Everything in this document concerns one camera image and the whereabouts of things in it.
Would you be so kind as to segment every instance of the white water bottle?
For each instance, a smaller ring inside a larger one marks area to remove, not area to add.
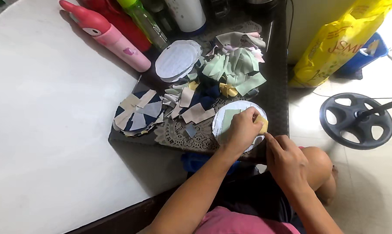
[[[200,0],[165,0],[178,27],[185,33],[202,31],[206,23]]]

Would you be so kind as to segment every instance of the yellow fabric scrap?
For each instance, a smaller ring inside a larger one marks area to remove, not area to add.
[[[196,90],[196,88],[199,86],[199,84],[198,83],[196,83],[195,81],[192,81],[190,84],[189,84],[189,89],[191,89],[191,90]]]
[[[238,91],[236,91],[236,88],[232,87],[231,84],[224,84],[224,83],[220,83],[219,84],[219,89],[220,92],[225,96],[231,96],[234,97],[238,94]]]
[[[268,130],[268,120],[266,120],[264,117],[262,117],[260,114],[257,116],[257,118],[254,121],[254,124],[256,124],[258,121],[262,121],[264,125],[262,126],[262,129],[260,131],[260,134],[264,134]]]

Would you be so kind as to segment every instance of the red water bottle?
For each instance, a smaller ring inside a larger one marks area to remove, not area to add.
[[[119,3],[113,0],[81,0],[86,8],[103,15],[113,24],[137,49],[146,52],[151,47],[144,33],[135,25],[131,17],[124,13]]]

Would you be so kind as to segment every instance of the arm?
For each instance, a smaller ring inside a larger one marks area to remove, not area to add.
[[[227,144],[174,192],[149,226],[148,233],[193,233],[212,204],[226,172],[260,132],[263,123],[252,122],[258,114],[250,107],[233,117]]]
[[[308,160],[287,136],[266,133],[267,166],[272,177],[299,215],[308,234],[341,234],[339,226],[307,182]]]

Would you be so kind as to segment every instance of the tiled floor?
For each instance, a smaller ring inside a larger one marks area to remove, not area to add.
[[[378,32],[387,45],[392,43],[392,11]],[[392,97],[392,61],[388,57],[366,66],[363,75],[362,80],[330,79],[314,91],[327,96],[352,92]],[[392,138],[366,151],[339,145],[320,125],[319,109],[326,98],[309,92],[290,91],[290,138],[297,145],[323,148],[338,167],[338,193],[328,212],[346,234],[392,233]]]

